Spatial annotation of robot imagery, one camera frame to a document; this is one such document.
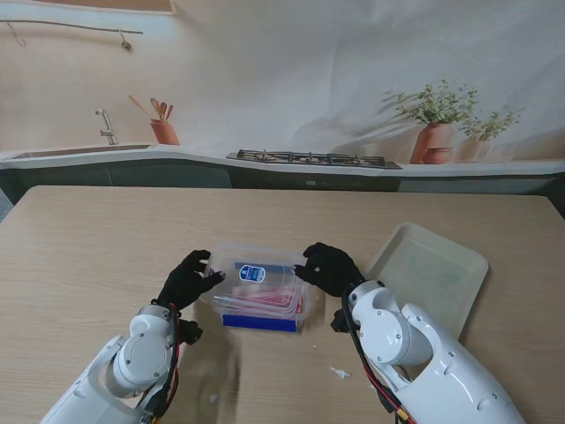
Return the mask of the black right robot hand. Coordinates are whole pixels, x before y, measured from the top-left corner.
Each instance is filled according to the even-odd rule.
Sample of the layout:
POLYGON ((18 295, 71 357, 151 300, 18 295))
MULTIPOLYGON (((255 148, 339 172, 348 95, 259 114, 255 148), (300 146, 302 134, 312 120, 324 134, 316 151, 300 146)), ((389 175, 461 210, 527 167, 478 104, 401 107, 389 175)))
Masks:
POLYGON ((295 275, 332 297, 340 298, 366 281, 352 258, 339 248, 317 242, 303 256, 306 263, 294 266, 295 275))

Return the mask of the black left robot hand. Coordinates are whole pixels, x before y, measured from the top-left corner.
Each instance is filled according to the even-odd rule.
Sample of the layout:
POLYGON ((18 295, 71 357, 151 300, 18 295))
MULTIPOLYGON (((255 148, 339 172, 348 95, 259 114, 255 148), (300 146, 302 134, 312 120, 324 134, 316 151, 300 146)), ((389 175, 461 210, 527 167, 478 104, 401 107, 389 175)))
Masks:
POLYGON ((161 307, 172 304, 180 312, 220 284, 225 279, 222 271, 204 276, 210 257, 207 250, 190 252, 169 273, 159 295, 151 303, 161 307))

